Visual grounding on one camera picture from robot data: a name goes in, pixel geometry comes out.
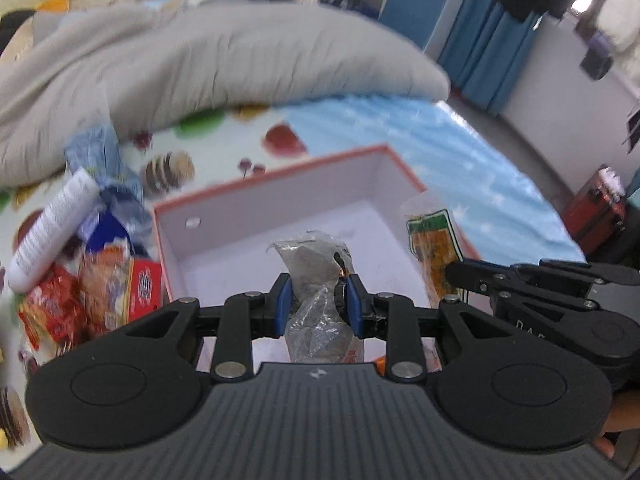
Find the red bag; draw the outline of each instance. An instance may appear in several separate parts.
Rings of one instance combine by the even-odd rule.
[[[598,170],[562,212],[566,230],[585,256],[625,227],[625,197],[607,186]]]

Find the yellow cloth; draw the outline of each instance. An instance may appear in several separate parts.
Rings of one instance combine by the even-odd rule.
[[[45,0],[36,10],[48,10],[49,12],[69,12],[69,0]]]

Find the box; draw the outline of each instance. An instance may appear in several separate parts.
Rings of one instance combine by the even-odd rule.
[[[211,306],[240,292],[268,291],[287,270],[270,245],[320,230],[347,244],[367,290],[427,306],[400,213],[425,190],[390,148],[374,146],[159,203],[154,223],[169,296]],[[254,342],[256,365],[288,360],[284,341],[274,343]],[[383,342],[366,342],[366,360],[383,353]]]

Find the white tube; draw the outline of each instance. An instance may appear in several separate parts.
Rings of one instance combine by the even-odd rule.
[[[38,284],[99,199],[95,180],[85,170],[76,171],[15,251],[6,272],[12,291],[25,294]]]

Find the white star logo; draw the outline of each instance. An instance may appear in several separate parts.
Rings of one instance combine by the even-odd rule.
[[[318,368],[317,370],[314,370],[313,372],[310,372],[309,375],[312,376],[316,380],[320,380],[325,375],[329,375],[329,374],[327,372],[325,372],[324,370],[321,370],[320,368]]]

